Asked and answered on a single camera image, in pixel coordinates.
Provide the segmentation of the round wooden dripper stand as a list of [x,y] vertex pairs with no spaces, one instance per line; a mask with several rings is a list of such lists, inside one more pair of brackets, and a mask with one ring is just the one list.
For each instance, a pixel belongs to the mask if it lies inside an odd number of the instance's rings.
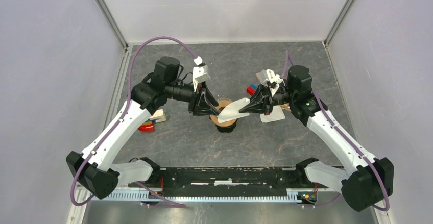
[[221,98],[217,100],[218,105],[215,107],[221,115],[210,115],[209,119],[218,127],[218,128],[227,128],[233,126],[237,122],[237,118],[233,118],[230,114],[223,113],[225,108],[230,105],[233,101],[228,98]]

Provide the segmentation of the orange black coffee filter box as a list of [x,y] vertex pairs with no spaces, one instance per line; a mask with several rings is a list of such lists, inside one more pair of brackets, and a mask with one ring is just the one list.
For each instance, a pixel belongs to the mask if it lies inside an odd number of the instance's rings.
[[291,110],[289,103],[286,103],[286,104],[280,105],[280,107],[281,107],[283,110],[288,110],[288,111]]

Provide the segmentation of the white paper coffee filter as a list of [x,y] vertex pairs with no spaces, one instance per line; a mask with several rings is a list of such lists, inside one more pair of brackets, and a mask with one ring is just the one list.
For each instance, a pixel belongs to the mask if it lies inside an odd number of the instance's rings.
[[226,113],[227,115],[230,114],[231,116],[233,116],[233,118],[237,118],[237,119],[249,116],[250,113],[248,112],[243,112],[243,113],[240,112],[240,109],[248,105],[249,102],[250,100],[248,98],[241,98],[239,100],[236,100],[232,102],[230,105],[228,105],[225,108],[223,113]]

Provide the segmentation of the dark green glass dripper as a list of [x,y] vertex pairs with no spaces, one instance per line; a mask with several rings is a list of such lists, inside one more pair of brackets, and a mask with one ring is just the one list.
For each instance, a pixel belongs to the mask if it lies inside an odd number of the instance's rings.
[[230,120],[223,123],[215,123],[216,129],[221,133],[231,133],[237,125],[237,119]]

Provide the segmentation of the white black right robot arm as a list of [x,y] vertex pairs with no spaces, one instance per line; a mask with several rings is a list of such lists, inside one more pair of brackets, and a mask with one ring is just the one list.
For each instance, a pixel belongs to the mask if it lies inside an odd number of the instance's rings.
[[270,115],[275,107],[288,104],[291,114],[322,139],[342,163],[343,169],[338,169],[315,158],[304,160],[296,165],[296,183],[301,187],[312,183],[326,186],[358,212],[368,207],[389,211],[393,163],[366,150],[338,123],[312,89],[309,69],[294,65],[285,79],[270,69],[256,76],[260,84],[239,113]]

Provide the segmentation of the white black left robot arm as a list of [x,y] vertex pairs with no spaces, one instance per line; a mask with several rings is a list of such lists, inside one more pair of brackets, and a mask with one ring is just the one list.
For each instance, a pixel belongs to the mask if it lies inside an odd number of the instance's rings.
[[104,199],[117,186],[143,182],[154,187],[160,182],[160,172],[145,160],[114,164],[113,160],[135,131],[164,106],[168,99],[188,103],[194,116],[219,115],[218,101],[207,89],[210,76],[201,57],[194,58],[192,83],[185,84],[179,75],[180,61],[162,57],[154,71],[130,91],[127,100],[103,132],[80,153],[70,152],[66,163],[74,176],[73,186],[80,184],[92,197]]

